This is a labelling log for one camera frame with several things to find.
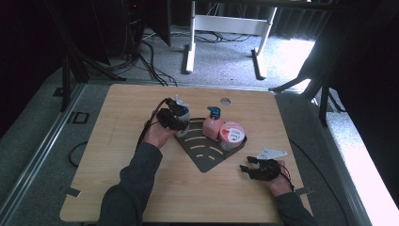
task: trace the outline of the wooden board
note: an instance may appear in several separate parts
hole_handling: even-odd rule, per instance
[[[264,147],[288,152],[286,161],[295,187],[302,181],[292,154],[275,97],[267,91],[195,89],[113,85],[104,101],[60,217],[65,221],[97,221],[105,191],[119,182],[119,173],[134,155],[137,139],[165,98],[178,94],[189,103],[192,118],[209,114],[207,106],[221,108],[225,121],[239,122],[247,144],[206,173],[200,172],[176,139],[161,150],[164,157],[155,177],[144,220],[147,222],[277,222],[274,198],[262,182],[248,179],[239,165]],[[230,105],[220,100],[229,98]],[[309,202],[303,197],[305,206]]]

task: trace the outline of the hand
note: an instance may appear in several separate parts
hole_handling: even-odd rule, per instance
[[[166,129],[162,127],[156,117],[153,117],[151,126],[148,128],[143,142],[150,143],[153,146],[161,149],[170,137],[176,134],[176,130]]]
[[[283,167],[281,168],[281,173],[287,176],[287,172],[285,171],[285,162],[278,160],[279,164]],[[288,182],[287,178],[283,177],[281,174],[272,181],[263,181],[263,183],[269,188],[270,192],[273,194],[274,197],[279,195],[293,192],[291,189],[291,185]]]

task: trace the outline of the white table leg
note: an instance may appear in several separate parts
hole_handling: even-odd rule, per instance
[[[259,44],[259,48],[255,48],[252,50],[252,57],[254,60],[254,64],[258,73],[258,77],[260,79],[265,79],[267,77],[266,65],[264,63],[263,58],[263,49],[266,45],[267,38],[270,33],[270,29],[272,28],[273,19],[276,15],[277,8],[273,8],[272,13],[267,18],[267,26],[264,28],[264,32],[262,34],[261,43]]]
[[[194,56],[196,53],[196,43],[194,43],[194,36],[196,32],[196,2],[191,2],[191,25],[190,25],[190,44],[188,46],[187,64],[185,71],[192,73],[194,71]]]

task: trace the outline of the white container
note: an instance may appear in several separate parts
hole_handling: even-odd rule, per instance
[[[234,121],[222,125],[219,131],[219,145],[224,151],[231,151],[243,143],[246,137],[244,128]]]

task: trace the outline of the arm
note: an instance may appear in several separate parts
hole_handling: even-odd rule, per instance
[[[279,161],[279,163],[285,166],[284,161]],[[281,167],[281,172],[286,174],[285,168]],[[313,216],[303,206],[299,196],[291,189],[291,185],[286,178],[279,175],[276,179],[264,183],[273,196],[276,197],[279,216],[286,225],[317,225]]]
[[[162,160],[159,149],[174,133],[176,131],[164,129],[159,123],[149,128],[129,166],[120,171],[120,183],[106,191],[98,226],[142,224],[155,173]]]

